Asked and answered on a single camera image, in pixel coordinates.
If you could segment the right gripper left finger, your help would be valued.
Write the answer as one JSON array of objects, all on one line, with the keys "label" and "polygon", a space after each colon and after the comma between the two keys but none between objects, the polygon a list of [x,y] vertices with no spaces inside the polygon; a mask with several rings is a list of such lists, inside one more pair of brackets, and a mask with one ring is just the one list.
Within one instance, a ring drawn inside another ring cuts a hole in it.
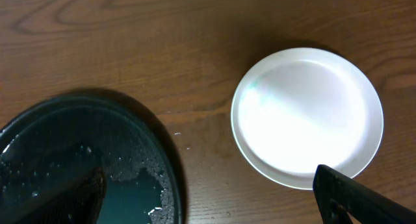
[{"label": "right gripper left finger", "polygon": [[95,224],[107,191],[102,168],[45,194],[1,211],[1,223],[85,223]]}]

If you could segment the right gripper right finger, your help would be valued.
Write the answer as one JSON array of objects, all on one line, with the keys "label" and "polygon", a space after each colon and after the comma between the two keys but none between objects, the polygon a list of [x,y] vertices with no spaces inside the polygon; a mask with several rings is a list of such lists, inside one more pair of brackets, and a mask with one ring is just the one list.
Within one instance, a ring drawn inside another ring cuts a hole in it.
[{"label": "right gripper right finger", "polygon": [[313,192],[324,223],[415,223],[415,212],[320,164]]}]

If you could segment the white plate with green stain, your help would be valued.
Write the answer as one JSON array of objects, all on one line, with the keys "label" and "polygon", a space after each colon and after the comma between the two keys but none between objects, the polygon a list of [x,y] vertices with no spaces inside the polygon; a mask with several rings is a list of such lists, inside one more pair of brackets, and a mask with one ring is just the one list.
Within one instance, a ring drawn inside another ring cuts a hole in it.
[{"label": "white plate with green stain", "polygon": [[384,134],[380,98],[347,59],[298,47],[273,53],[239,82],[231,129],[246,161],[280,185],[310,190],[317,167],[359,175]]}]

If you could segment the pale green plate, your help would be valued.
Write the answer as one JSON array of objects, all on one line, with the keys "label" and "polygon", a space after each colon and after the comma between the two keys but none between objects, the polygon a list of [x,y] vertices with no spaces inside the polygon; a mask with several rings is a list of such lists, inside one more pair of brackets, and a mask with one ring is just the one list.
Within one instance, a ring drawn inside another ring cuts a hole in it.
[{"label": "pale green plate", "polygon": [[295,190],[312,189],[315,172],[297,171],[300,159],[276,136],[269,132],[245,132],[236,125],[231,130],[241,155],[262,177]]}]

